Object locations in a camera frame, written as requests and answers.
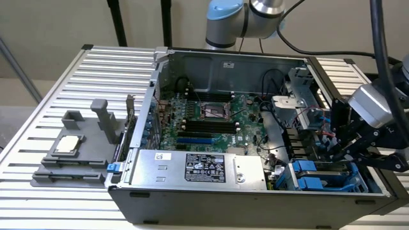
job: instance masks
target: blue ram slot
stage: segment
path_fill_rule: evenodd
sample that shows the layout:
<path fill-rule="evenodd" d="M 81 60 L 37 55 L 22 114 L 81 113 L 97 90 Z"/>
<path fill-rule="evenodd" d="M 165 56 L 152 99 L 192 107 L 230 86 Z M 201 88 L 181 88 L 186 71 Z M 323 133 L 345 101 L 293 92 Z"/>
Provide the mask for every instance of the blue ram slot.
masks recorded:
<path fill-rule="evenodd" d="M 178 138 L 176 140 L 177 143 L 188 143 L 188 144 L 212 144 L 212 139 L 202 139 L 202 138 Z"/>

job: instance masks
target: metal workbench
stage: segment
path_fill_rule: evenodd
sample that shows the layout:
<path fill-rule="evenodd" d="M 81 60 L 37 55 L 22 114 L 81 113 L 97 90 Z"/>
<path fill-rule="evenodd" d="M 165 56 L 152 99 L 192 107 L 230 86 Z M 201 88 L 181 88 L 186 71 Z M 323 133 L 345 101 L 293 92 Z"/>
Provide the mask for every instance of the metal workbench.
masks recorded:
<path fill-rule="evenodd" d="M 0 155 L 0 229 L 145 229 L 125 221 L 105 189 L 40 188 L 29 180 L 58 135 L 68 109 L 84 117 L 93 98 L 108 100 L 108 110 L 125 118 L 125 98 L 136 95 L 136 114 L 150 76 L 154 49 L 93 46 L 81 50 L 28 121 Z M 367 81 L 353 64 L 318 58 L 341 95 Z M 409 172 L 398 173 L 409 190 Z M 158 229 L 192 229 L 164 227 Z M 342 230 L 406 230 L 409 206 L 385 216 L 365 216 Z"/>

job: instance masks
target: black ram slot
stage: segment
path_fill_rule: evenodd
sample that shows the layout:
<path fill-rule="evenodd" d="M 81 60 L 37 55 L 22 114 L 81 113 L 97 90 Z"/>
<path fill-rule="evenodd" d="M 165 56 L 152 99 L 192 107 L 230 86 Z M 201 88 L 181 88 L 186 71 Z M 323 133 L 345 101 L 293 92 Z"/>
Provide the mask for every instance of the black ram slot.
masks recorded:
<path fill-rule="evenodd" d="M 229 102 L 231 100 L 230 94 L 226 93 L 208 93 L 208 92 L 189 92 L 188 101 L 201 102 Z"/>
<path fill-rule="evenodd" d="M 235 133 L 234 122 L 186 121 L 186 132 Z"/>
<path fill-rule="evenodd" d="M 189 132 L 178 132 L 178 137 L 188 137 L 188 138 L 212 138 L 210 133 L 189 133 Z"/>

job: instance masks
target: power supply label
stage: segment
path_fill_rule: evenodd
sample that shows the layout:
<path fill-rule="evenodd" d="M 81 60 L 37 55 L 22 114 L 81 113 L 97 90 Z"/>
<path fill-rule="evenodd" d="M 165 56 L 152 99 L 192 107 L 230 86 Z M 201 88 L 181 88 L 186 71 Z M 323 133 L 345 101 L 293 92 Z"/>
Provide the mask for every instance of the power supply label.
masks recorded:
<path fill-rule="evenodd" d="M 224 155 L 186 154 L 185 180 L 225 183 Z"/>

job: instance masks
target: motherboard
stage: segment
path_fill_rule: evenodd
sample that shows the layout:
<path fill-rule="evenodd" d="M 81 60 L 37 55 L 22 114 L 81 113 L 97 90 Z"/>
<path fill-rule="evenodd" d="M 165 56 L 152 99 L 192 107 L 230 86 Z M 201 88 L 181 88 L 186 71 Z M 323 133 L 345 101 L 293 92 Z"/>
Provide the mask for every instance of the motherboard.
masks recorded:
<path fill-rule="evenodd" d="M 267 152 L 258 147 L 265 130 L 255 98 L 250 94 L 190 92 L 160 101 L 160 149 L 265 158 Z"/>

